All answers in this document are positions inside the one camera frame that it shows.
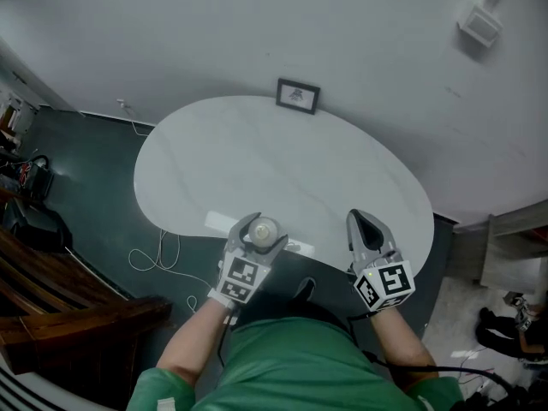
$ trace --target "white floor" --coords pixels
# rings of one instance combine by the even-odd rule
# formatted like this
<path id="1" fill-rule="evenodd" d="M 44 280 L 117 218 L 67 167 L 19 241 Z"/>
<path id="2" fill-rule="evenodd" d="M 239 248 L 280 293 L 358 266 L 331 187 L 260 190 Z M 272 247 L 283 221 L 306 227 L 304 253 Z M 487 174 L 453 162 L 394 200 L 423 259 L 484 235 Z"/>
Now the white floor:
<path id="1" fill-rule="evenodd" d="M 482 288 L 453 277 L 444 278 L 438 302 L 423 337 L 424 344 L 438 365 L 463 364 L 464 367 L 480 370 L 494 369 L 496 374 L 511 384 L 529 385 L 533 373 L 523 368 L 517 359 L 499 354 L 490 348 L 483 349 L 475 339 L 478 312 L 483 306 L 489 307 L 496 315 L 515 316 L 515 309 L 503 302 L 505 294 L 506 291 Z M 459 377 L 458 373 L 442 375 Z M 480 387 L 494 400 L 505 396 L 502 387 L 476 375 L 462 374 L 459 383 L 465 399 Z"/>

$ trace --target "marble table surface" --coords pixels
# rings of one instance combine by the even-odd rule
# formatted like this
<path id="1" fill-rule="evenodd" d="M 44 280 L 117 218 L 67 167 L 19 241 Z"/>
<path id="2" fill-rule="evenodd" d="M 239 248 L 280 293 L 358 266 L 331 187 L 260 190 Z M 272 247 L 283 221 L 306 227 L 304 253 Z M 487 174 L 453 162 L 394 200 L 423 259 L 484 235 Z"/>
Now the marble table surface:
<path id="1" fill-rule="evenodd" d="M 392 230 L 416 275 L 430 252 L 430 202 L 413 174 L 354 125 L 274 98 L 210 98 L 161 121 L 135 164 L 146 217 L 185 236 L 226 237 L 249 213 L 275 218 L 289 251 L 346 271 L 346 216 L 357 208 Z"/>

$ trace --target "person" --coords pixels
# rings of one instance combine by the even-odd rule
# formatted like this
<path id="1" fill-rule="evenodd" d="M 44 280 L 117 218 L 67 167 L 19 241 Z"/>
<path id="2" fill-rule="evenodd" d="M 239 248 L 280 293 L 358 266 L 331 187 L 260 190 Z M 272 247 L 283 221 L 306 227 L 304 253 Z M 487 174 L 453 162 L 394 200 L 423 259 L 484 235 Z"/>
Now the person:
<path id="1" fill-rule="evenodd" d="M 498 317 L 487 307 L 483 307 L 479 311 L 479 324 L 476 328 L 478 343 L 512 358 L 530 361 L 545 360 L 548 346 L 548 319 L 545 316 L 544 307 L 532 305 L 528 313 L 533 321 L 523 332 L 515 327 L 515 319 Z"/>
<path id="2" fill-rule="evenodd" d="M 155 368 L 144 371 L 128 410 L 449 410 L 462 403 L 455 378 L 437 372 L 380 377 L 338 318 L 312 302 L 305 279 L 287 302 L 258 292 L 241 310 L 217 388 L 195 402 L 194 386 L 229 314 L 210 299 L 171 338 Z M 392 307 L 371 317 L 384 358 L 399 366 L 435 365 Z"/>

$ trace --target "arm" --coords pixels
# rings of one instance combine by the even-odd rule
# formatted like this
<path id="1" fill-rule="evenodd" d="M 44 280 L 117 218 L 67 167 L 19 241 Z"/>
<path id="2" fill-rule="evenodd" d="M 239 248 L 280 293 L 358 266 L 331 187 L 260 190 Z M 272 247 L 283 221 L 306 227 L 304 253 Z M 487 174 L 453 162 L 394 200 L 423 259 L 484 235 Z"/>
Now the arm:
<path id="1" fill-rule="evenodd" d="M 209 299 L 171 338 L 156 367 L 181 376 L 194 387 L 228 313 L 227 307 Z"/>
<path id="2" fill-rule="evenodd" d="M 371 323 L 387 362 L 398 366 L 435 366 L 434 359 L 395 307 L 371 317 Z M 421 380 L 437 378 L 438 373 L 390 371 L 394 383 L 404 392 Z"/>
<path id="3" fill-rule="evenodd" d="M 545 352 L 545 346 L 542 344 L 527 344 L 527 339 L 525 339 L 525 333 L 520 331 L 520 347 L 523 353 L 529 354 L 542 354 Z"/>

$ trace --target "white wall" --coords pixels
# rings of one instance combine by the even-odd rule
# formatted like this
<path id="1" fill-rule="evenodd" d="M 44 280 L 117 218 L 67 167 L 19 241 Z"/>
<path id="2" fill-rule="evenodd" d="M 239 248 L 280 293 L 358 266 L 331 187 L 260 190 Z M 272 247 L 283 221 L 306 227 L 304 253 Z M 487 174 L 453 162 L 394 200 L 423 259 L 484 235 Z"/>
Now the white wall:
<path id="1" fill-rule="evenodd" d="M 321 86 L 473 222 L 547 196 L 548 0 L 501 0 L 489 51 L 457 32 L 465 1 L 0 0 L 0 37 L 77 109 L 125 98 L 145 122 L 279 76 Z"/>

